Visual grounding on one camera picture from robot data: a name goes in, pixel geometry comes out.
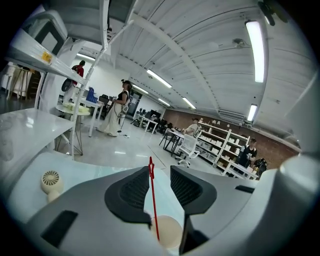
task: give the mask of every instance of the person in black shirt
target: person in black shirt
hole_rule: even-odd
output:
[[[255,138],[250,139],[249,145],[244,149],[240,159],[239,159],[239,165],[247,168],[251,165],[251,162],[254,162],[256,160],[257,156],[257,140]]]

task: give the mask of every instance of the white wall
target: white wall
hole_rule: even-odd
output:
[[[155,110],[161,113],[161,118],[164,116],[164,113],[166,111],[165,107],[163,107],[162,105],[160,105],[159,103],[155,102],[154,100],[150,99],[145,95],[141,97],[138,107],[136,108],[136,111],[139,111],[140,108],[142,108],[146,112],[150,110]]]
[[[83,77],[86,77],[89,68],[94,62],[93,60],[76,56],[70,67],[78,65],[82,60],[85,61],[85,65],[83,67]],[[108,96],[117,96],[122,91],[121,79],[127,80],[129,76],[129,73],[120,69],[114,69],[113,66],[108,62],[100,60],[99,64],[95,67],[85,89],[88,90],[89,87],[92,87],[96,93],[95,97],[98,98],[102,94]]]

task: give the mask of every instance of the ceiling beam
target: ceiling beam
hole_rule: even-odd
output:
[[[108,47],[107,33],[108,33],[108,11],[109,11],[109,0],[100,0],[100,33],[101,33],[101,44],[102,48]]]
[[[168,46],[179,58],[183,60],[184,64],[190,69],[191,73],[197,78],[198,82],[205,90],[206,95],[208,96],[208,99],[212,103],[213,107],[215,109],[220,109],[217,99],[212,90],[210,89],[207,81],[205,80],[204,76],[202,75],[198,67],[195,65],[195,63],[186,54],[186,52],[170,36],[168,36],[157,26],[153,25],[150,21],[142,18],[141,16],[135,13],[132,14],[132,19],[137,26],[145,29],[150,34],[154,35],[166,46]]]

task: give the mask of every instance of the box on shelf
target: box on shelf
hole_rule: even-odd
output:
[[[216,158],[212,154],[209,154],[207,159],[212,161],[212,162],[214,162],[216,160]]]

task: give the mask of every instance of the bag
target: bag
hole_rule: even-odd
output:
[[[61,91],[66,92],[70,89],[71,86],[72,86],[72,80],[67,78],[61,86]]]

